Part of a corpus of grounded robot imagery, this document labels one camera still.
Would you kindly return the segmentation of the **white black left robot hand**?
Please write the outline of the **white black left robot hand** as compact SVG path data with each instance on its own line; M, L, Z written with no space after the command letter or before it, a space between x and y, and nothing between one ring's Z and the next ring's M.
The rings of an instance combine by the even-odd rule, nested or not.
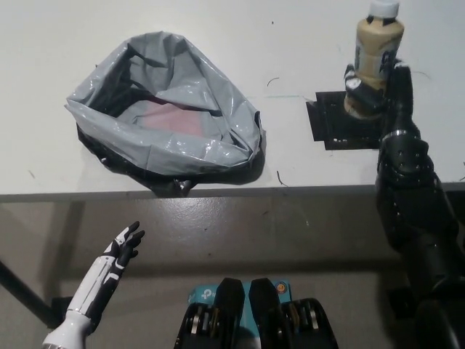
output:
M81 314L96 327L129 261L145 235L138 221L124 228L98 256L74 294L67 312Z

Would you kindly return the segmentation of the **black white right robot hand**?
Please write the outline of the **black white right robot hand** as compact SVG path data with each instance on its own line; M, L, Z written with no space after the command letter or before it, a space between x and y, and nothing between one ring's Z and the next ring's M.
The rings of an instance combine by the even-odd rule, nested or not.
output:
M396 60L385 92L376 91L355 74L349 64L344 73L349 97L382 117L376 190L379 196L400 191L438 192L442 189L430 158L429 144L421 139L413 121L413 82L410 67Z

